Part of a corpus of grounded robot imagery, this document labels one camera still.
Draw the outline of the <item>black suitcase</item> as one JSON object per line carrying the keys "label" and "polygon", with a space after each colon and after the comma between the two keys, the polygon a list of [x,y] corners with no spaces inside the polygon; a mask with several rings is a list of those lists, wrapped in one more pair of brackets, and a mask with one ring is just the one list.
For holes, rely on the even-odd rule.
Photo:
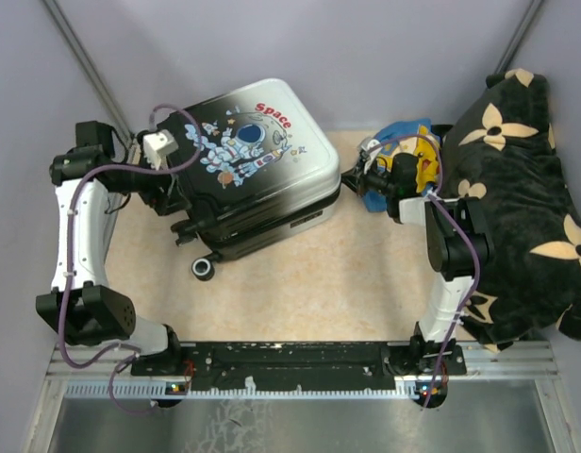
{"label": "black suitcase", "polygon": [[282,79],[262,79],[185,114],[172,112],[157,127],[178,144],[170,165],[195,159],[175,176],[188,217],[172,231],[177,244],[199,239],[208,248],[191,264],[199,280],[211,279],[219,262],[297,235],[334,213],[339,153]]}

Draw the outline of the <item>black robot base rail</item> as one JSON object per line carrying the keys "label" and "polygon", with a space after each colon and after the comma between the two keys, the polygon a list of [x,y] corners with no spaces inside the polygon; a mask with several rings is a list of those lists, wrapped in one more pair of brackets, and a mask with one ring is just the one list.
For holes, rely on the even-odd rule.
{"label": "black robot base rail", "polygon": [[134,377],[190,381],[194,391],[393,390],[399,377],[426,377],[436,356],[407,342],[182,343],[173,353],[142,357]]}

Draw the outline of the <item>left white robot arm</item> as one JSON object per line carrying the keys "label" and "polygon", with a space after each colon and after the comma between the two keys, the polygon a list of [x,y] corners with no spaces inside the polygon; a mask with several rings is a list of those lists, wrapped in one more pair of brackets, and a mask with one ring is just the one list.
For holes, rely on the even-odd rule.
{"label": "left white robot arm", "polygon": [[163,159],[177,148],[166,130],[141,139],[147,165],[115,161],[112,126],[90,121],[75,126],[75,147],[52,161],[49,174],[58,201],[58,258],[47,294],[36,298],[36,312],[58,335],[58,349],[74,369],[98,362],[114,349],[150,373],[178,372],[185,362],[174,330],[145,320],[131,299],[110,288],[105,267],[105,229],[114,193],[154,194],[172,173]]}

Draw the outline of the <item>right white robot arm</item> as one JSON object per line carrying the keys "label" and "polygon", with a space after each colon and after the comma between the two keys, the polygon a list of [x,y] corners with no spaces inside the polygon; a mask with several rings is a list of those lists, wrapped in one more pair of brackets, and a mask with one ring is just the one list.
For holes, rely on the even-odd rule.
{"label": "right white robot arm", "polygon": [[416,157],[399,154],[389,170],[378,169],[377,158],[376,151],[360,151],[342,182],[358,195],[381,195],[395,223],[423,227],[428,262],[436,273],[427,308],[406,351],[387,357],[387,365],[396,376],[438,373],[454,355],[457,324],[482,267],[492,259],[489,229],[477,199],[418,193]]}

